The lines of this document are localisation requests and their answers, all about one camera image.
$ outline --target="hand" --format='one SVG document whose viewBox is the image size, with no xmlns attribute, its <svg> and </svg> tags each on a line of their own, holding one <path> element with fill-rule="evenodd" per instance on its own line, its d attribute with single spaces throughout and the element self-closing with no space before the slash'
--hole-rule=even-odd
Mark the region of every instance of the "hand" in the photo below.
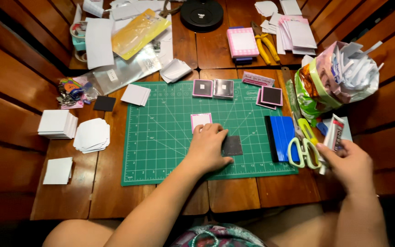
<svg viewBox="0 0 395 247">
<path fill-rule="evenodd" d="M 227 134 L 228 130 L 224 130 L 218 123 L 196 126 L 190 148 L 184 158 L 185 163 L 197 168 L 201 175 L 232 163 L 233 158 L 221 155 L 222 142 Z"/>
<path fill-rule="evenodd" d="M 330 164 L 348 193 L 374 193 L 373 160 L 355 143 L 341 140 L 344 149 L 334 152 L 322 143 L 316 148 Z"/>
</svg>

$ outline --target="glue tube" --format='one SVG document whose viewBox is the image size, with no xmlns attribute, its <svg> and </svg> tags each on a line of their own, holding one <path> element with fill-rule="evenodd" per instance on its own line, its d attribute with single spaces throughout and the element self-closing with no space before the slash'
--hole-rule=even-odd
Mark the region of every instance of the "glue tube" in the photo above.
<svg viewBox="0 0 395 247">
<path fill-rule="evenodd" d="M 324 139 L 323 144 L 335 152 L 341 147 L 341 136 L 344 130 L 344 122 L 345 121 L 342 118 L 333 114 L 329 130 L 327 131 L 327 135 Z M 322 156 L 319 158 L 319 160 L 326 162 Z M 326 173 L 326 169 L 326 166 L 321 166 L 320 174 L 324 175 Z"/>
</svg>

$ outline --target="green cutting mat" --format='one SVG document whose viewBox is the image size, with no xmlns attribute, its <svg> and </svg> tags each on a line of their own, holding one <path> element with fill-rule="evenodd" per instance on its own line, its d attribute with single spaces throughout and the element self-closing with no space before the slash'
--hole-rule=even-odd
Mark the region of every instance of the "green cutting mat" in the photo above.
<svg viewBox="0 0 395 247">
<path fill-rule="evenodd" d="M 190 115 L 211 113 L 213 123 L 239 135 L 243 155 L 208 175 L 208 180 L 297 174 L 286 162 L 272 162 L 265 115 L 281 115 L 255 104 L 259 87 L 234 80 L 234 100 L 193 98 L 193 82 L 135 82 L 151 89 L 145 107 L 129 104 L 121 185 L 158 184 L 185 157 L 191 138 Z"/>
</svg>

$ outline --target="yellow packaging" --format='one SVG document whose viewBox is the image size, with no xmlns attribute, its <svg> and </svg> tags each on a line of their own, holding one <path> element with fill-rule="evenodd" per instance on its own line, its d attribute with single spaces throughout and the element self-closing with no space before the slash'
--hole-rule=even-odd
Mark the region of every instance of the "yellow packaging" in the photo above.
<svg viewBox="0 0 395 247">
<path fill-rule="evenodd" d="M 128 60 L 171 24 L 147 9 L 112 37 L 112 50 Z"/>
</svg>

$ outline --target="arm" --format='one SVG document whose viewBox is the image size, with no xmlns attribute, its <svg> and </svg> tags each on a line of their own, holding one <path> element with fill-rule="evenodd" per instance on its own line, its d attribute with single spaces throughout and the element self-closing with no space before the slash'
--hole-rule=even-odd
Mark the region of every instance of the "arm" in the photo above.
<svg viewBox="0 0 395 247">
<path fill-rule="evenodd" d="M 227 133 L 218 123 L 196 126 L 184 160 L 124 219 L 105 246 L 162 246 L 200 177 L 233 161 L 220 152 Z"/>
<path fill-rule="evenodd" d="M 347 196 L 338 216 L 337 247 L 387 247 L 385 220 L 373 184 L 373 161 L 358 145 L 342 140 L 337 153 L 323 144 L 318 151 L 343 183 Z"/>
</svg>

